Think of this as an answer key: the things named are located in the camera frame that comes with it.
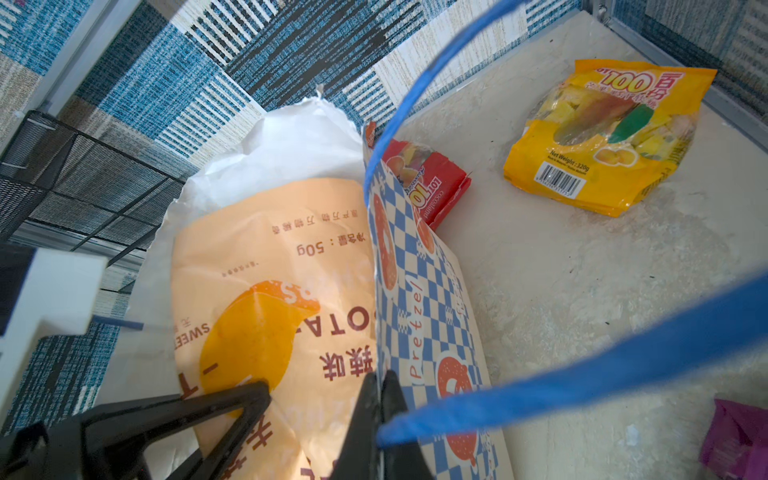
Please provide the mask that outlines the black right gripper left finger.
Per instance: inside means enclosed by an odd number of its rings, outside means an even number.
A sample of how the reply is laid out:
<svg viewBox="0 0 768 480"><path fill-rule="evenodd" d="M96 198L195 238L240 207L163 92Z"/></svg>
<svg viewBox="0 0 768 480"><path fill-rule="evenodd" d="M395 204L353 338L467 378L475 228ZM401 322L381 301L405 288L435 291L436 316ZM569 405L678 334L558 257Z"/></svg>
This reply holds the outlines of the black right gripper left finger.
<svg viewBox="0 0 768 480"><path fill-rule="evenodd" d="M149 479L146 449L229 412L240 416L208 456L196 452L171 479L220 479L271 402L259 381L200 397L161 396L101 405L48 428L1 439L3 479Z"/></svg>

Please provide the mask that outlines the blue checkered paper bag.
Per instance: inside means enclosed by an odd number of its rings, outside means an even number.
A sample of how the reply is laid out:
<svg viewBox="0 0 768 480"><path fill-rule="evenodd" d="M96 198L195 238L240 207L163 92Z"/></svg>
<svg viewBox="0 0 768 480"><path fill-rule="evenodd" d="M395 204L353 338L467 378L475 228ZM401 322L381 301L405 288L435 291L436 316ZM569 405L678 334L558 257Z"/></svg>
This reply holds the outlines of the blue checkered paper bag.
<svg viewBox="0 0 768 480"><path fill-rule="evenodd" d="M681 169L616 219L524 193L501 174L527 112L580 56L635 51L586 15L541 34L417 114L404 137L468 168L468 197L438 232L452 271L407 255L387 296L383 358L411 406L436 399L444 359L477 387L563 366L646 330L767 267L767 156L704 109ZM693 479L727 398L765 406L759 347L668 386L479 434L476 466L443 438L424 447L440 479Z"/></svg>

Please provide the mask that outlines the orange sweet potato snack bag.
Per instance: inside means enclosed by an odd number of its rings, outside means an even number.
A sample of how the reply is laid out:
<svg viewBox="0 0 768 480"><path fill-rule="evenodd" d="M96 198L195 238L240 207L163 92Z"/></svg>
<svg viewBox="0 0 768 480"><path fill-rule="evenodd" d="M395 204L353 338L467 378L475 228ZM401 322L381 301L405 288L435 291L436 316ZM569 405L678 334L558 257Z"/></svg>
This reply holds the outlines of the orange sweet potato snack bag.
<svg viewBox="0 0 768 480"><path fill-rule="evenodd" d="M224 477L328 477L377 359L361 185L293 182L202 217L174 240L170 285L183 394L269 388Z"/></svg>

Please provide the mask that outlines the red fruit candy bag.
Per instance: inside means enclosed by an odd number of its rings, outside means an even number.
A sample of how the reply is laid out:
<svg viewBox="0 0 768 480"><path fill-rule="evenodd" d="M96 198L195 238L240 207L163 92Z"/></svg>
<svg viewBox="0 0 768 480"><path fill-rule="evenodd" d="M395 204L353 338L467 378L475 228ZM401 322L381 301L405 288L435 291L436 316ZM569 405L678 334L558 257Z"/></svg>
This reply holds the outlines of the red fruit candy bag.
<svg viewBox="0 0 768 480"><path fill-rule="evenodd" d="M434 234L471 185L469 175L444 154L413 141L392 140L371 188L385 186L388 170L417 214L417 230Z"/></svg>

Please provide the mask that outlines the purple grape candy bag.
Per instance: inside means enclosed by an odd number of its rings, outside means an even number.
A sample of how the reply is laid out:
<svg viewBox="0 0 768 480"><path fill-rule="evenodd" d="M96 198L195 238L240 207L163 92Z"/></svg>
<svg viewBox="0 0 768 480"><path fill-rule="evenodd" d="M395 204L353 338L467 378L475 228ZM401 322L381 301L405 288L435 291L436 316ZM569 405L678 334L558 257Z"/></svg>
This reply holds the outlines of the purple grape candy bag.
<svg viewBox="0 0 768 480"><path fill-rule="evenodd" d="M767 410L715 399L699 462L720 479L767 478Z"/></svg>

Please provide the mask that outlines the yellow mango candy bag right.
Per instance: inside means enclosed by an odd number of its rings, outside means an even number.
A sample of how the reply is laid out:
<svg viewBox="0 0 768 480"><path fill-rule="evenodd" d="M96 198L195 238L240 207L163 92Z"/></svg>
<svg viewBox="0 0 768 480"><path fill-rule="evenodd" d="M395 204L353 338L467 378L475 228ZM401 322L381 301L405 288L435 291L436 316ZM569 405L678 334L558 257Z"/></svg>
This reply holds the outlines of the yellow mango candy bag right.
<svg viewBox="0 0 768 480"><path fill-rule="evenodd" d="M716 70L578 60L503 167L515 187L617 218L674 174Z"/></svg>

